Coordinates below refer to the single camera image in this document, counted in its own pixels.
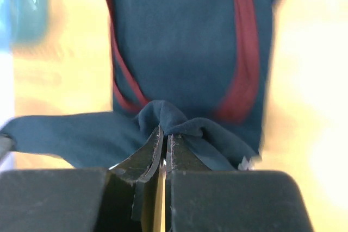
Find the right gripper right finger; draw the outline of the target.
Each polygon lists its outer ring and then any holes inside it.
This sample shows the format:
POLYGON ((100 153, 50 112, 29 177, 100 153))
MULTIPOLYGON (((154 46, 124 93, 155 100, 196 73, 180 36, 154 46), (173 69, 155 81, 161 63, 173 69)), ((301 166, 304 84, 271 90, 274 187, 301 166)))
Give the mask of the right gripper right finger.
POLYGON ((187 146, 179 134, 167 137, 166 173, 180 171, 210 171, 187 146))

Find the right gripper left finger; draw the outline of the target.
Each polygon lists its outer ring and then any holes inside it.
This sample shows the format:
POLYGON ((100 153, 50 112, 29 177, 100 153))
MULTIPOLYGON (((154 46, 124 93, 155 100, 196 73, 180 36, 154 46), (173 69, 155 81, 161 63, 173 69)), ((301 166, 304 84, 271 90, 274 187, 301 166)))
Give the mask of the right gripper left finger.
POLYGON ((134 189, 130 204, 132 221, 151 219, 154 214, 163 139, 163 130, 156 127, 140 149, 109 169, 134 189))

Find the navy blue tank top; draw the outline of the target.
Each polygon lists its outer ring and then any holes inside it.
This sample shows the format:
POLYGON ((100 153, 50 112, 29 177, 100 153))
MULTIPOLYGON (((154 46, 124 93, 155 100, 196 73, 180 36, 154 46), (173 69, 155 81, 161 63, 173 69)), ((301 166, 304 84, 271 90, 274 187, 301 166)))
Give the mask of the navy blue tank top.
POLYGON ((1 130, 15 150, 112 167, 156 127, 213 170, 256 156, 274 0, 106 0, 113 110, 23 116, 1 130))

